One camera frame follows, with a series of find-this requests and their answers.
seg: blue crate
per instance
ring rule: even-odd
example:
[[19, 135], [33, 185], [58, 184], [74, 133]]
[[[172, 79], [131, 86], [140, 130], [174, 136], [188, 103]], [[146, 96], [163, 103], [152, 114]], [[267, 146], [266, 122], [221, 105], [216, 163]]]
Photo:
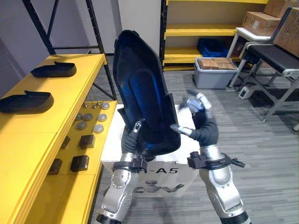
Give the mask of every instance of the blue crate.
[[216, 39], [200, 38], [197, 49], [203, 57], [226, 57], [228, 50]]

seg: robotic hand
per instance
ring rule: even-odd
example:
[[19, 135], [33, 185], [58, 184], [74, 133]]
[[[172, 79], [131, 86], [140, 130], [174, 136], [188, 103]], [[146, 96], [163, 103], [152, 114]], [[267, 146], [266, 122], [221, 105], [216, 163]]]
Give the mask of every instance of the robotic hand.
[[180, 109], [188, 107], [192, 113], [195, 130], [179, 125], [171, 128], [199, 142], [198, 152], [190, 153], [188, 164], [199, 169], [199, 175], [206, 184], [206, 191], [222, 224], [250, 224], [239, 192], [233, 183], [230, 164], [244, 167], [236, 158], [231, 159], [220, 153], [216, 144], [219, 136], [216, 119], [207, 98], [195, 91], [188, 91], [193, 96], [183, 99]]
[[120, 162], [113, 165], [113, 176], [97, 221], [100, 224], [121, 224], [131, 205], [134, 189], [138, 184], [139, 170], [147, 168], [147, 162], [136, 151], [138, 133], [142, 127], [137, 121], [131, 133], [126, 134], [122, 142]]

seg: white table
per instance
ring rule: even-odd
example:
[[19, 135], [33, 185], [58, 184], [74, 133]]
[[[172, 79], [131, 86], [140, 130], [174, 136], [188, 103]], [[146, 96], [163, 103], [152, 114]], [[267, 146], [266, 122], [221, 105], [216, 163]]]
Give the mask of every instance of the white table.
[[[178, 107], [178, 105], [175, 106], [178, 123], [181, 126], [194, 129], [189, 109], [183, 109], [178, 112]], [[116, 110], [120, 108], [123, 108], [123, 105], [116, 106]], [[121, 115], [118, 111], [115, 111], [101, 156], [101, 163], [111, 175], [113, 163], [121, 159], [121, 138], [124, 126], [125, 123]], [[145, 182], [151, 180], [157, 182], [157, 187], [173, 189], [183, 184], [182, 188], [175, 192], [167, 192], [163, 189], [155, 192], [139, 190], [142, 193], [135, 192], [134, 197], [181, 197], [199, 174], [198, 170], [192, 170], [187, 163], [187, 157], [193, 151], [199, 151], [199, 143], [185, 135], [181, 135], [181, 147], [179, 149], [169, 154], [158, 155], [153, 161], [148, 163], [147, 173], [140, 172], [138, 175], [138, 187], [146, 189], [147, 184]]]
[[[245, 38], [246, 40], [248, 40], [249, 42], [256, 42], [256, 43], [269, 43], [271, 37], [270, 36], [258, 36], [255, 35], [254, 33], [251, 33], [250, 31], [248, 31], [247, 29], [243, 28], [243, 27], [237, 27], [236, 28], [237, 32], [235, 33], [235, 37], [233, 39], [233, 42], [229, 48], [228, 51], [228, 55], [227, 58], [230, 58], [233, 50], [235, 48], [235, 45], [239, 39], [239, 36]], [[232, 88], [235, 84], [235, 81], [237, 80], [240, 72], [242, 71], [244, 64], [246, 63], [246, 60], [241, 60], [240, 64], [239, 64], [239, 71], [235, 74], [235, 76], [233, 77], [232, 81], [229, 84], [229, 88]]]

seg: gray wall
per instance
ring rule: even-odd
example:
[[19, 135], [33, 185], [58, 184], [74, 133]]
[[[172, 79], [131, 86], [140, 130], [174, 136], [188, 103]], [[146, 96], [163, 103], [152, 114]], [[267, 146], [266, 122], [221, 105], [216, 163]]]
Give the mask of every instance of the gray wall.
[[[76, 0], [79, 14], [90, 45], [97, 45], [85, 0]], [[117, 0], [93, 0], [101, 39], [106, 53], [114, 53], [114, 41], [121, 32], [121, 18]]]
[[135, 30], [159, 55], [161, 0], [118, 0], [122, 29]]
[[[54, 0], [32, 0], [47, 28]], [[22, 1], [0, 1], [0, 97], [49, 54]], [[87, 45], [88, 39], [76, 4], [60, 1], [51, 35], [53, 45]], [[86, 50], [59, 50], [57, 53], [85, 53]]]

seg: storage rack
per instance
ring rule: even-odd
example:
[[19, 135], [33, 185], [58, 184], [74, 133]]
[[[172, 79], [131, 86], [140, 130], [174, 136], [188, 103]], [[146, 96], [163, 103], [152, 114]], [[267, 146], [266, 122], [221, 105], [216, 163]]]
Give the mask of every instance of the storage rack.
[[231, 24], [167, 24], [168, 4], [172, 1], [237, 2], [267, 4], [268, 0], [162, 0], [160, 18], [160, 61], [164, 71], [192, 70], [191, 63], [202, 55], [196, 47], [165, 47], [169, 36], [234, 36], [237, 25]]
[[[31, 3], [31, 0], [22, 0], [24, 6], [25, 6], [30, 18], [31, 18], [31, 20], [33, 21], [33, 23], [34, 23], [34, 25], [35, 25], [42, 41], [43, 41], [44, 45], [46, 46], [46, 48], [47, 48], [48, 52], [50, 53], [50, 55], [55, 55], [56, 54], [55, 50], [59, 50], [59, 49], [99, 49], [100, 53], [105, 55], [105, 60], [107, 60], [106, 54], [105, 54], [105, 51], [104, 51], [104, 47], [103, 47], [103, 43], [102, 43], [102, 39], [101, 39], [101, 36], [100, 36], [98, 23], [97, 23], [96, 16], [95, 16], [95, 13], [94, 13], [92, 0], [85, 0], [85, 1], [86, 1], [86, 5], [87, 5], [87, 8], [88, 8], [89, 16], [90, 16], [90, 19], [91, 19], [91, 22], [92, 22], [95, 38], [97, 40], [97, 45], [94, 45], [94, 46], [60, 46], [60, 47], [53, 47], [52, 43], [50, 41], [50, 35], [51, 35], [53, 22], [54, 22], [54, 19], [55, 19], [55, 14], [56, 14], [56, 11], [57, 11], [59, 0], [55, 0], [55, 2], [54, 2], [54, 6], [53, 6], [53, 9], [52, 9], [52, 14], [51, 14], [50, 23], [49, 23], [49, 27], [48, 27], [47, 32], [45, 31], [45, 29], [44, 29], [38, 15], [37, 15], [36, 11], [34, 9], [34, 6]], [[117, 100], [108, 64], [104, 64], [104, 68], [105, 68], [105, 71], [106, 71], [106, 75], [107, 75], [107, 79], [108, 79], [108, 82], [109, 82], [109, 85], [110, 85], [110, 90], [112, 92], [112, 96], [107, 91], [105, 91], [103, 88], [101, 88], [99, 85], [97, 85], [95, 82], [93, 83], [93, 86], [95, 86], [100, 91], [105, 93], [111, 99]]]

